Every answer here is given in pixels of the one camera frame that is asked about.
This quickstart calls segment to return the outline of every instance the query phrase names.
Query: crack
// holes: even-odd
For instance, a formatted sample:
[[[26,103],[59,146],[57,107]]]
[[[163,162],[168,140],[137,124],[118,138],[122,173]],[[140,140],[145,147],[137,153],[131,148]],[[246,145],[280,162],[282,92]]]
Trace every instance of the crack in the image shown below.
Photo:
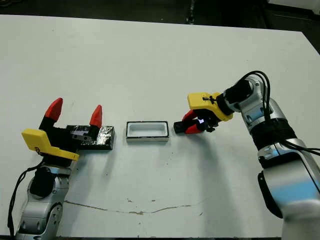
[[[67,203],[67,204],[72,204],[72,205],[85,207],[85,208],[90,208],[90,209],[96,209],[96,210],[100,210],[100,211],[121,213],[121,214],[136,214],[136,215],[155,214],[155,213],[158,213],[158,212],[161,212],[161,211],[166,211],[166,210],[169,210],[169,209],[179,209],[179,208],[192,207],[192,205],[179,205],[179,206],[168,206],[168,207],[164,207],[164,208],[161,208],[161,209],[158,209],[158,210],[155,210],[155,211],[120,211],[120,210],[110,210],[110,209],[106,209],[106,208],[102,208],[102,207],[85,205],[85,204],[76,203],[76,202],[72,202],[72,201],[68,201],[68,200],[64,200],[64,202]]]

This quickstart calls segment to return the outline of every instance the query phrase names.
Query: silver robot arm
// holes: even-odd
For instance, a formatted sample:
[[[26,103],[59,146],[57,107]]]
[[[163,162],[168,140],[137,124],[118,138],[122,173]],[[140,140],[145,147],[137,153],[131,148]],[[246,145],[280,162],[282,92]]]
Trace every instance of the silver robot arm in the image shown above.
[[[44,164],[36,172],[52,177],[53,188],[43,197],[31,190],[33,183],[41,184],[43,178],[33,178],[28,186],[28,202],[21,216],[17,240],[51,240],[56,237],[63,213],[63,203],[69,190],[71,169],[57,165]]]
[[[270,120],[265,119],[263,94],[266,94],[264,83],[258,75],[253,74],[227,89],[218,105],[227,114],[242,114],[263,167],[258,175],[258,183],[266,207],[277,217],[283,218],[282,239],[319,240],[319,167],[309,152],[289,145],[293,143],[306,148],[271,98]]]

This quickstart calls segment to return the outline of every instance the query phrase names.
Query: dark floor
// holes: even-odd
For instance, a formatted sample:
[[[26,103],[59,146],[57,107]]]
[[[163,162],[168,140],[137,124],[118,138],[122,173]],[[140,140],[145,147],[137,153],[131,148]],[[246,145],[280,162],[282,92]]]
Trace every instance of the dark floor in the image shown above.
[[[301,31],[320,53],[320,16],[266,0],[0,0],[0,5],[8,5],[0,7],[0,14],[174,24],[186,24],[188,19],[196,25]]]

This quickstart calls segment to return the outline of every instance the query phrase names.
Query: small black object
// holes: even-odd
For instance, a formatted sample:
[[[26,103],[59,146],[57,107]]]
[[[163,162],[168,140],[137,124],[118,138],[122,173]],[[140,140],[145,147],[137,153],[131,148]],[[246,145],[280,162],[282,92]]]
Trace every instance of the small black object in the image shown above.
[[[183,121],[176,121],[174,124],[173,124],[173,129],[174,129],[174,132],[176,134],[182,134],[185,132],[185,130],[187,129],[186,126],[184,125],[184,122]]]

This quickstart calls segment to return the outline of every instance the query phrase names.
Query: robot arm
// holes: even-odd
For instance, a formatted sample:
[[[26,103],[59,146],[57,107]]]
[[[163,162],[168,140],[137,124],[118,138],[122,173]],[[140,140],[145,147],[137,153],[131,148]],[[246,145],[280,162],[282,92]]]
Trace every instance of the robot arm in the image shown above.
[[[27,128],[22,136],[32,151],[41,155],[36,167],[28,168],[18,179],[8,214],[10,238],[13,240],[51,240],[56,237],[63,213],[63,202],[69,190],[72,161],[77,161],[77,150],[85,142],[96,140],[102,126],[102,107],[98,105],[90,120],[88,132],[75,134],[68,128],[54,127],[58,120],[63,99],[55,100],[45,112],[39,129]],[[28,185],[28,201],[23,210],[19,229],[15,235],[12,210],[19,183],[26,173],[36,170]]]
[[[212,132],[234,112],[242,114],[263,168],[258,184],[266,207],[283,218],[282,239],[320,239],[320,170],[310,154],[314,151],[297,138],[270,98],[268,77],[253,71],[223,93],[191,93],[188,103],[190,111],[174,123],[176,133]]]

